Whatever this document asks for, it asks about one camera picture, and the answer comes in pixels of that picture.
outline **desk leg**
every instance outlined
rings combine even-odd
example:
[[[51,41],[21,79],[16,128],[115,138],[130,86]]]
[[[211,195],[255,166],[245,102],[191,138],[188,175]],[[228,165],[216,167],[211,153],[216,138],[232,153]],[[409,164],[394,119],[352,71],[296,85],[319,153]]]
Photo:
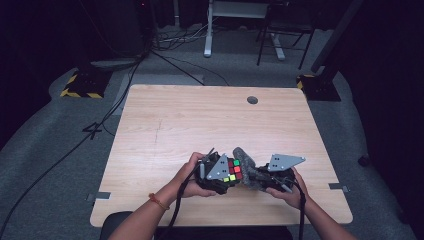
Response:
[[[203,56],[210,57],[212,55],[212,16],[213,16],[213,0],[209,0],[208,8],[208,31],[206,35],[205,52]]]
[[[279,46],[281,46],[280,40],[278,39],[278,37],[280,35],[279,34],[273,34],[273,33],[271,33],[270,35],[271,35],[272,44],[275,47],[274,48],[275,52],[277,53],[278,60],[282,61],[282,60],[286,59],[286,55],[284,55],[283,49],[279,48]]]

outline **person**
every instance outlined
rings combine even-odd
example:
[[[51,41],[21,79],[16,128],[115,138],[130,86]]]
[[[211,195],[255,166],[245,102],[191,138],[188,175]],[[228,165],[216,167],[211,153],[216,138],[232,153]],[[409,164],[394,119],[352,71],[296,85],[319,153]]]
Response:
[[[125,220],[112,232],[109,239],[146,239],[151,240],[163,214],[177,198],[177,191],[185,178],[194,169],[196,163],[204,157],[204,154],[193,153],[189,161],[177,172],[175,177],[156,194],[154,199],[158,202],[147,201],[137,210],[126,216]],[[308,217],[314,229],[321,239],[356,239],[336,221],[334,221],[308,194],[302,176],[293,168],[296,180],[306,195],[305,215]],[[267,188],[266,192],[275,198],[286,201],[291,207],[300,208],[300,192],[293,188],[293,193],[280,192],[276,189]],[[195,181],[189,181],[184,190],[183,197],[192,196],[211,197],[216,192],[202,189]]]

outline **table top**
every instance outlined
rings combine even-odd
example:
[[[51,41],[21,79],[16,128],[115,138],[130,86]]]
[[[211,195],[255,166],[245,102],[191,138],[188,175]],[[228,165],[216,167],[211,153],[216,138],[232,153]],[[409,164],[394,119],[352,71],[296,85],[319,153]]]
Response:
[[[247,102],[249,96],[257,104]],[[97,199],[93,226],[114,212],[134,211],[148,193],[168,183],[192,152],[232,157],[241,147],[257,166],[273,153],[302,156],[297,165],[308,192],[339,223],[352,221],[337,176],[303,93],[294,88],[133,85],[125,104]],[[166,226],[175,208],[159,225]],[[248,226],[299,223],[283,200],[242,184],[225,195],[181,201],[175,226]]]

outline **person's left arm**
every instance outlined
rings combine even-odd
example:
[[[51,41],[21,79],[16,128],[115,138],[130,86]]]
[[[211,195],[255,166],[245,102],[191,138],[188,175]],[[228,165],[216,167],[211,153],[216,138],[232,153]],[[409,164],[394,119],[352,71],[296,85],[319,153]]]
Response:
[[[166,211],[164,207],[170,206],[177,199],[177,192],[181,183],[191,173],[196,163],[202,159],[203,156],[204,155],[200,153],[193,153],[190,160],[181,167],[175,177],[155,194],[155,198],[160,201],[162,206],[148,200],[128,216],[113,232],[109,239],[151,240],[160,219]],[[184,190],[183,197],[209,197],[215,194],[216,192],[202,189],[194,181],[190,181]]]

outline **forearm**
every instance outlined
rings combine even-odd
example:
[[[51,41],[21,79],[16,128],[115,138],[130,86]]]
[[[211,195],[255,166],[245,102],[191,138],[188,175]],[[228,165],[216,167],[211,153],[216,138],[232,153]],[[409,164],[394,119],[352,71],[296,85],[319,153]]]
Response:
[[[155,197],[164,206],[170,206],[177,197],[178,186],[167,184],[160,189]],[[145,202],[115,230],[109,239],[148,239],[152,236],[165,213],[165,209],[152,201]]]
[[[321,239],[356,239],[352,234],[332,219],[314,200],[308,198],[305,215],[314,226]]]

